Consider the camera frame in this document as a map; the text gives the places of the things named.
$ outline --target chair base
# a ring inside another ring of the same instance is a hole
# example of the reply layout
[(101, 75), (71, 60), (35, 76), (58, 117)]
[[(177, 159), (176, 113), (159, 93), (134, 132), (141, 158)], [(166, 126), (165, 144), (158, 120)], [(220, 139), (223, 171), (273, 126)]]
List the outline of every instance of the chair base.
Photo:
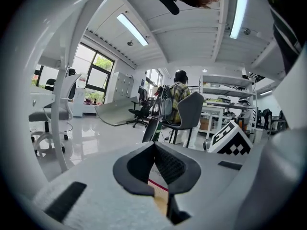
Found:
[[(190, 143), (190, 139), (191, 139), (191, 134), (192, 134), (192, 129), (193, 129), (193, 128), (191, 128), (191, 129), (190, 129), (190, 132), (189, 132), (189, 138), (188, 138), (188, 142), (187, 142), (186, 148), (189, 147), (189, 143)], [(178, 134), (178, 129), (173, 129), (173, 130), (172, 130), (171, 138), (169, 139), (169, 142), (168, 142), (168, 143), (171, 143), (171, 140), (172, 140), (174, 131), (175, 131), (175, 136), (174, 136), (173, 144), (176, 143), (177, 134)]]
[(147, 128), (148, 123), (144, 122), (144, 120), (141, 117), (136, 118), (135, 120), (127, 121), (126, 124), (135, 123), (132, 127), (135, 128), (137, 123), (145, 125), (145, 128)]
[[(60, 131), (60, 134), (64, 135), (64, 140), (68, 140), (68, 136), (67, 136), (66, 131), (65, 132)], [(39, 138), (35, 141), (34, 136), (39, 136)], [(48, 139), (49, 149), (41, 149), (40, 146), (39, 146), (39, 144), (45, 139)], [(52, 147), (52, 144), (51, 144), (52, 139), (53, 139), (53, 136), (49, 131), (49, 122), (45, 122), (45, 132), (44, 131), (37, 131), (37, 132), (31, 133), (31, 140), (32, 140), (32, 143), (33, 143), (33, 147), (34, 147), (34, 151), (35, 151), (36, 156), (38, 156), (38, 153), (39, 154), (50, 153), (52, 151), (52, 149), (54, 149)], [(61, 147), (62, 147), (62, 152), (65, 153), (65, 147), (64, 147), (64, 144), (62, 142), (61, 142)]]

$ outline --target window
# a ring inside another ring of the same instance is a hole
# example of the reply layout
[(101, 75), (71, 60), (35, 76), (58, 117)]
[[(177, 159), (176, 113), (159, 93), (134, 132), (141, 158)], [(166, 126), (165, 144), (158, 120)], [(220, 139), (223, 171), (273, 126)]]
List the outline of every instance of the window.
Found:
[(34, 75), (32, 77), (31, 80), (31, 84), (34, 86), (38, 86), (38, 81), (40, 79), (40, 74), (41, 74), (41, 69), (43, 68), (43, 66), (41, 65), (37, 65), (34, 71)]
[(114, 61), (86, 45), (79, 44), (72, 68), (87, 73), (85, 97), (103, 103)]
[(76, 73), (87, 73), (93, 58), (95, 51), (87, 48), (86, 46), (79, 44), (75, 59), (73, 61), (72, 68), (76, 70)]
[(107, 71), (111, 71), (113, 67), (113, 62), (100, 54), (96, 55), (93, 64)]
[(44, 66), (41, 70), (38, 85), (44, 88), (48, 79), (57, 79), (58, 72), (57, 69)]
[(92, 102), (96, 100), (97, 104), (102, 104), (104, 101), (105, 93), (97, 90), (85, 89), (85, 97)]
[(148, 70), (146, 73), (146, 82), (144, 88), (147, 90), (148, 96), (151, 96), (153, 87), (162, 85), (162, 74), (155, 69)]

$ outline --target person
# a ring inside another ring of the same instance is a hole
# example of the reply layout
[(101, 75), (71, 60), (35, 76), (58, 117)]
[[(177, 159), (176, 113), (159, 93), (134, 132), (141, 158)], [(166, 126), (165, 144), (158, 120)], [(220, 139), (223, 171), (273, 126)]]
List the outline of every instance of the person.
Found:
[(271, 123), (272, 123), (272, 112), (270, 111), (270, 109), (266, 109), (263, 111), (264, 113), (264, 130), (268, 130), (269, 129), (269, 116), (271, 117)]
[[(172, 14), (178, 14), (177, 0), (160, 0)], [(180, 0), (192, 7), (209, 8), (210, 3), (219, 0)], [(268, 0), (274, 19), (273, 32), (283, 56), (286, 74), (294, 65), (307, 39), (303, 18), (299, 19), (298, 9), (304, 9), (305, 0)]]
[[(172, 114), (170, 116), (170, 123), (180, 125), (181, 119), (178, 112), (178, 103), (182, 101), (184, 98), (190, 95), (189, 88), (187, 87), (186, 83), (188, 82), (187, 73), (183, 70), (176, 72), (174, 78), (174, 84), (170, 86), (170, 92), (172, 95)], [(196, 127), (192, 129), (189, 148), (195, 149), (195, 141), (197, 137), (198, 130), (201, 126), (199, 122)], [(176, 144), (182, 143), (182, 139), (184, 138), (183, 146), (187, 146), (188, 142), (188, 132), (186, 130), (181, 130), (177, 134)]]

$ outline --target white chair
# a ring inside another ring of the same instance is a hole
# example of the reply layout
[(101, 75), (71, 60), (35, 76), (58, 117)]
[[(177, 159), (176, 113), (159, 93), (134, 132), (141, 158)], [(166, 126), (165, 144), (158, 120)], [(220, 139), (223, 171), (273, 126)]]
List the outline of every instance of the white chair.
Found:
[[(72, 75), (66, 77), (63, 81), (62, 89), (61, 89), (61, 96), (60, 96), (60, 105), (59, 105), (59, 120), (71, 120), (73, 115), (71, 109), (68, 106), (68, 96), (69, 93), (77, 81), (77, 79), (81, 76), (81, 74)], [(51, 104), (42, 108), (41, 111), (37, 111), (29, 115), (30, 122), (45, 122), (45, 131), (37, 131), (31, 133), (32, 141), (34, 150), (41, 153), (47, 153), (52, 149), (51, 141), (52, 141), (52, 134), (49, 131), (49, 123), (51, 122)], [(64, 139), (68, 140), (67, 132), (61, 132), (64, 135)], [(39, 136), (39, 138), (35, 141), (34, 136)], [(41, 150), (40, 149), (40, 142), (48, 139), (49, 140), (49, 149)], [(62, 151), (65, 152), (65, 147), (63, 143), (61, 143)]]

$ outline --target ceiling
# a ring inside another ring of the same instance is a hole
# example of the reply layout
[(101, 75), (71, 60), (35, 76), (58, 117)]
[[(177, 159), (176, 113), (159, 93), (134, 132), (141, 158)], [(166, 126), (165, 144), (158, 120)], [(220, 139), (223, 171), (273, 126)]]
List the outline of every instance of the ceiling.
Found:
[[(179, 15), (172, 15), (158, 0), (108, 0), (96, 13), (88, 31), (103, 39), (136, 68), (175, 68), (180, 66), (213, 66), (242, 69), (251, 67), (273, 40), (273, 20), (266, 0), (249, 0), (238, 39), (230, 38), (236, 0), (197, 9), (180, 1)], [(146, 37), (147, 46), (117, 20), (124, 13)], [(250, 29), (250, 35), (243, 33)], [(276, 47), (253, 72), (275, 79), (284, 76), (282, 58)]]

